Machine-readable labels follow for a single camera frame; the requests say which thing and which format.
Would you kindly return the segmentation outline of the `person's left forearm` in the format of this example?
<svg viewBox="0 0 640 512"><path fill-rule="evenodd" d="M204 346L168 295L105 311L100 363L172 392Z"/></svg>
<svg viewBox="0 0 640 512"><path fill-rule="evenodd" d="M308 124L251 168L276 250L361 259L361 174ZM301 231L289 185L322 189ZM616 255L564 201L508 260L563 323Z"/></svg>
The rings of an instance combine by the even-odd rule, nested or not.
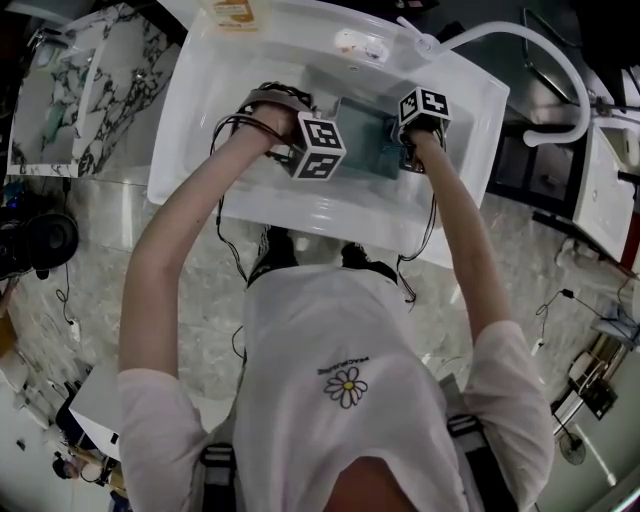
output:
<svg viewBox="0 0 640 512"><path fill-rule="evenodd" d="M119 369L178 375L179 280L186 258L231 185L275 144L245 126L215 150L159 208L129 260L119 331Z"/></svg>

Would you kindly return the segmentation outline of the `small floor fan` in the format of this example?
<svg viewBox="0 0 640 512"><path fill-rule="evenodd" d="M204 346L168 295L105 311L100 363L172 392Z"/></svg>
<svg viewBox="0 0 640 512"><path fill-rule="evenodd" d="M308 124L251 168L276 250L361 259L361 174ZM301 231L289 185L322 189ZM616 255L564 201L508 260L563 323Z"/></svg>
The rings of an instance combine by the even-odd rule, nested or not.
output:
<svg viewBox="0 0 640 512"><path fill-rule="evenodd" d="M573 466L579 466L586 459L586 447L583 439L572 432L565 432L559 439L559 448L563 458Z"/></svg>

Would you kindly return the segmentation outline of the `black shoe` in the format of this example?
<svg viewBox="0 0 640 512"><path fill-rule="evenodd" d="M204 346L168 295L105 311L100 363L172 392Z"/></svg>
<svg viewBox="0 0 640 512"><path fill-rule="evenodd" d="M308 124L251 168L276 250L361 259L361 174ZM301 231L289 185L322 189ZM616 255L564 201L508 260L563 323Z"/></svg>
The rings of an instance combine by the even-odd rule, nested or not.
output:
<svg viewBox="0 0 640 512"><path fill-rule="evenodd" d="M268 272L297 265L294 243L289 231L278 226L265 226L253 268L247 279L247 287Z"/></svg>
<svg viewBox="0 0 640 512"><path fill-rule="evenodd" d="M350 242L341 249L342 266L352 270L368 270L378 273L394 284L398 282L397 273L382 261L371 261L359 244Z"/></svg>

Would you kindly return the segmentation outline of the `white daisy-print t-shirt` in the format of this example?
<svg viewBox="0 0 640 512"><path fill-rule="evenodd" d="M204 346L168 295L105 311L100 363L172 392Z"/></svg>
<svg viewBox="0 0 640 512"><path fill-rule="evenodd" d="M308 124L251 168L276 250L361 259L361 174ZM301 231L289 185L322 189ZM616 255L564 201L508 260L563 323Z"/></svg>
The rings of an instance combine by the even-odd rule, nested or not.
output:
<svg viewBox="0 0 640 512"><path fill-rule="evenodd" d="M339 473L384 460L422 512L467 512L447 401L409 346L400 289L371 271L300 266L247 290L247 364L231 444L248 512L320 512ZM207 432L179 381L159 371L118 376L120 455L134 512L186 512ZM462 391L518 510L546 485L554 456L549 404L521 328L477 337Z"/></svg>

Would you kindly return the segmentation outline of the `white curved faucet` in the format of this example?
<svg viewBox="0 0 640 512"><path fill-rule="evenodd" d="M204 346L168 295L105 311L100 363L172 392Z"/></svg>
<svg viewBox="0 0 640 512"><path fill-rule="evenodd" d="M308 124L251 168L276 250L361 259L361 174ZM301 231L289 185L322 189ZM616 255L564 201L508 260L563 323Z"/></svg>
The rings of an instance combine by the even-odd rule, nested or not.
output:
<svg viewBox="0 0 640 512"><path fill-rule="evenodd" d="M435 36L421 32L404 17L398 17L397 22L412 34L415 39L414 46L416 51L426 62L437 60L441 54L494 33L511 34L534 43L558 63L571 81L578 97L579 119L575 127L567 132L542 133L527 130L523 134L524 143L529 147L537 147L542 144L568 144L578 141L587 132L591 120L591 106L586 86L577 69L566 55L539 33L522 25L494 21L480 24L444 43L440 43Z"/></svg>

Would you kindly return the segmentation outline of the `person's left hand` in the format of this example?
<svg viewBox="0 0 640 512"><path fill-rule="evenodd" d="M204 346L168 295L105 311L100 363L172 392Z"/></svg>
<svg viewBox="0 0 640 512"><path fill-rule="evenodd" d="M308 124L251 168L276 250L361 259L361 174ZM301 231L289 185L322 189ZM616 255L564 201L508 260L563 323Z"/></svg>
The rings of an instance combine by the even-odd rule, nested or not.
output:
<svg viewBox="0 0 640 512"><path fill-rule="evenodd" d="M253 108L251 116L278 134L276 137L262 129L258 130L258 135L264 139L262 145L267 149L280 144L283 139L288 139L298 121L295 110L276 103L258 103Z"/></svg>

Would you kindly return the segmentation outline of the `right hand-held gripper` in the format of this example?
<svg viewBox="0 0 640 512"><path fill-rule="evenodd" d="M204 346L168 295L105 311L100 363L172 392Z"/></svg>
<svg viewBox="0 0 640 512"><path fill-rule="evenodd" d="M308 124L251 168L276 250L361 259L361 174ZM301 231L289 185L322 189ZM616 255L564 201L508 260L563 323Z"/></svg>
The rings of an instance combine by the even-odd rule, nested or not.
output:
<svg viewBox="0 0 640 512"><path fill-rule="evenodd" d="M392 130L392 139L401 145L400 168L423 173L422 166L413 167L415 145L405 134L406 129L419 129L436 136L440 146L446 148L446 130L450 124L447 98L424 87L415 87L398 102L398 116Z"/></svg>

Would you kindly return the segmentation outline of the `black metal stand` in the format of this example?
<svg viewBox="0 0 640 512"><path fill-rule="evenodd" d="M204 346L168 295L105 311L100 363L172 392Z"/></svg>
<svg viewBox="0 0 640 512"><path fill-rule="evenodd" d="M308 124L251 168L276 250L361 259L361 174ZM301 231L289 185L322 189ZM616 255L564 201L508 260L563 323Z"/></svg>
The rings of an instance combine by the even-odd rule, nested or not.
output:
<svg viewBox="0 0 640 512"><path fill-rule="evenodd" d="M523 135L534 127L517 121L502 125L486 192L570 219L578 201L587 137L529 147Z"/></svg>

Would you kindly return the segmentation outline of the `white ceramic sink basin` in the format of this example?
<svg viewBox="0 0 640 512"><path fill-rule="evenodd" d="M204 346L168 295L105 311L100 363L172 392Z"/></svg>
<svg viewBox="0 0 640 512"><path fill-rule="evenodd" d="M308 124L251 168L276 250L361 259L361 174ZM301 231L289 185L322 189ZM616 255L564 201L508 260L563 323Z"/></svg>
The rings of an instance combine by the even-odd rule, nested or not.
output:
<svg viewBox="0 0 640 512"><path fill-rule="evenodd" d="M343 53L335 34L358 35ZM368 41L388 50L383 61L364 52ZM425 63L400 26L317 0L272 0L256 33L225 33L204 11L193 20L169 85L155 140L148 198L163 203L208 156L215 126L235 112L258 85L278 81L315 97L347 97L395 114L415 87L443 94L451 121L446 150L475 201L493 166L508 87L455 53ZM426 233L432 206L426 177L403 172L396 180L336 178L311 183L290 178L263 158L225 197L227 217L355 241L446 267L450 251L441 229Z"/></svg>

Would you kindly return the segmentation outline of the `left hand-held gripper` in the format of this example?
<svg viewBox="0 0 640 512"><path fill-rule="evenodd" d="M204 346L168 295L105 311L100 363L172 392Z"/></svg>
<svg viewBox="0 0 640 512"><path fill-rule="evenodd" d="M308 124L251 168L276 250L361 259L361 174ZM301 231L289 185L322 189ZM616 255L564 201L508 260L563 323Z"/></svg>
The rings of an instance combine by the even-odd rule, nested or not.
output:
<svg viewBox="0 0 640 512"><path fill-rule="evenodd" d="M336 122L340 97L313 97L279 82L265 82L250 91L238 113L249 114L261 104L273 104L296 114L296 124L280 149L268 158L279 163L295 180L329 180L346 156Z"/></svg>

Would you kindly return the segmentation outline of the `marble-pattern sink cabinet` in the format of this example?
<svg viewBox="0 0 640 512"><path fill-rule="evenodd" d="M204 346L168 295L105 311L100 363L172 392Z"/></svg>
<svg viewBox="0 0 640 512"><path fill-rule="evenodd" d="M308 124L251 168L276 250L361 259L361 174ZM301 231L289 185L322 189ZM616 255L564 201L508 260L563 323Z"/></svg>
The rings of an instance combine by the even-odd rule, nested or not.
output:
<svg viewBox="0 0 640 512"><path fill-rule="evenodd" d="M29 40L9 175L81 178L151 159L179 48L120 3Z"/></svg>

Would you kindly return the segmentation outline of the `person's right forearm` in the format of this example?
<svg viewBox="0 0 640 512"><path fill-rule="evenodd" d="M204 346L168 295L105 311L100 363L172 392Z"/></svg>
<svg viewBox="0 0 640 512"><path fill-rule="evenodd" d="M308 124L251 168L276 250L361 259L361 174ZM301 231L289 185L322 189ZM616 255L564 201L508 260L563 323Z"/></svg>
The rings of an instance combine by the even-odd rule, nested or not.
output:
<svg viewBox="0 0 640 512"><path fill-rule="evenodd" d="M479 209L435 135L410 130L414 162L423 166L438 203L453 270L467 307L471 336L509 320L511 312Z"/></svg>

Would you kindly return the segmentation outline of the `teal glass tray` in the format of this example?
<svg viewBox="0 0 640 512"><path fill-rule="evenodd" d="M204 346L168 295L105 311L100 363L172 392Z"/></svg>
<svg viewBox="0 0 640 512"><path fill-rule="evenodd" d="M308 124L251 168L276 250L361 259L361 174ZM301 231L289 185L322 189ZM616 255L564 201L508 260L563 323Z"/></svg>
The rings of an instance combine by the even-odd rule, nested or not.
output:
<svg viewBox="0 0 640 512"><path fill-rule="evenodd" d="M396 158L383 152L385 127L396 117L382 110L341 97L335 119L346 147L336 178L396 180L400 166Z"/></svg>

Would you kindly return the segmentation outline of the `white sink with black tap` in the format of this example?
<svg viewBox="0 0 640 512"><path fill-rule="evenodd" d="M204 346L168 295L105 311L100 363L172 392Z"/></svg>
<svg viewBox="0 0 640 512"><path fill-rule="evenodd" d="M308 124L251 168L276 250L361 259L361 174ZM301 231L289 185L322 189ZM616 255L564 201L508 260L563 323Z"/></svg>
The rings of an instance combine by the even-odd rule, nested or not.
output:
<svg viewBox="0 0 640 512"><path fill-rule="evenodd" d="M621 180L620 172L640 175L640 136L628 128L592 124L572 221L616 262L623 256L635 204L635 187Z"/></svg>

